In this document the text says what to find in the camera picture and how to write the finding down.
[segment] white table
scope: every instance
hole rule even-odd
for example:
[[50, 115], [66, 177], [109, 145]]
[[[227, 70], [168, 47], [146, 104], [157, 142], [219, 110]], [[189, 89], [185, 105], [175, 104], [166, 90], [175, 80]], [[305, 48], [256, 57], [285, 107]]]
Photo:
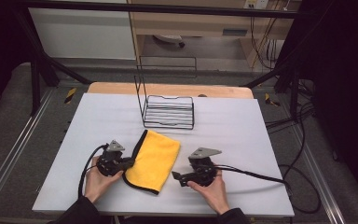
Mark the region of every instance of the white table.
[[[282, 178], [257, 100], [195, 97], [194, 130], [154, 129], [181, 142], [173, 171], [192, 172], [187, 157], [198, 147], [220, 149], [213, 162]], [[62, 213], [77, 197], [85, 162], [94, 148], [117, 140], [130, 156], [144, 131], [136, 95], [85, 93], [34, 204], [34, 211]], [[282, 184], [223, 172], [231, 207], [253, 217], [292, 217]], [[119, 180], [95, 204], [102, 214], [214, 216], [191, 188], [170, 175], [158, 196]]]

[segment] black sleeve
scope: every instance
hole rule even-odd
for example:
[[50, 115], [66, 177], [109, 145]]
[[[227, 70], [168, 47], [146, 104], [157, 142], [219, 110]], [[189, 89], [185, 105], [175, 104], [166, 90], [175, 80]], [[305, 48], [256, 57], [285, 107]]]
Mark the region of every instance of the black sleeve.
[[81, 197], [62, 216], [48, 224], [94, 224], [99, 223], [100, 218], [94, 204], [88, 198]]
[[248, 218], [240, 208], [226, 211], [217, 218], [219, 224], [250, 224]]

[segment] black device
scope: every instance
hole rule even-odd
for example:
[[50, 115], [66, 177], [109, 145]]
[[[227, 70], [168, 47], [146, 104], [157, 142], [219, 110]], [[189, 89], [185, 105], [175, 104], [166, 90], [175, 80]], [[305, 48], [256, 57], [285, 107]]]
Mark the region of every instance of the black device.
[[179, 180], [179, 183], [182, 187], [186, 187], [187, 181], [189, 180], [194, 181], [204, 187], [209, 186], [216, 177], [217, 172], [217, 169], [214, 168], [214, 164], [211, 161], [210, 156], [220, 153], [222, 153], [220, 150], [199, 147], [188, 157], [194, 173], [181, 175], [177, 172], [172, 172], [173, 178]]
[[97, 167], [101, 174], [113, 176], [120, 170], [125, 171], [133, 166], [135, 160], [131, 157], [121, 158], [121, 152], [125, 148], [113, 140], [110, 145], [103, 149], [103, 154], [97, 160]]

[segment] yellow cloth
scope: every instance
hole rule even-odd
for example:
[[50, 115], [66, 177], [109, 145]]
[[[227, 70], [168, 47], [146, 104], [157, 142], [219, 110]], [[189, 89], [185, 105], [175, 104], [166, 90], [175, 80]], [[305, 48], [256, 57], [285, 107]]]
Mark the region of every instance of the yellow cloth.
[[145, 130], [132, 152], [134, 165], [123, 175], [133, 188], [159, 194], [179, 153], [180, 142]]

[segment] human hand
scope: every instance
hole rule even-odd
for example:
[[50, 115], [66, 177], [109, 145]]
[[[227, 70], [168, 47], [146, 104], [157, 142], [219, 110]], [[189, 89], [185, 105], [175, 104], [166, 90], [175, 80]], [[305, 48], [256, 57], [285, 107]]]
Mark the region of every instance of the human hand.
[[114, 176], [105, 176], [100, 173], [96, 167], [99, 157], [92, 158], [91, 169], [86, 173], [86, 189], [84, 196], [92, 203], [95, 203], [111, 186], [118, 181], [123, 175], [123, 171], [119, 171]]
[[227, 202], [226, 185], [222, 178], [222, 171], [217, 170], [214, 181], [208, 187], [202, 187], [194, 181], [187, 185], [202, 195], [208, 205], [219, 215], [229, 210]]

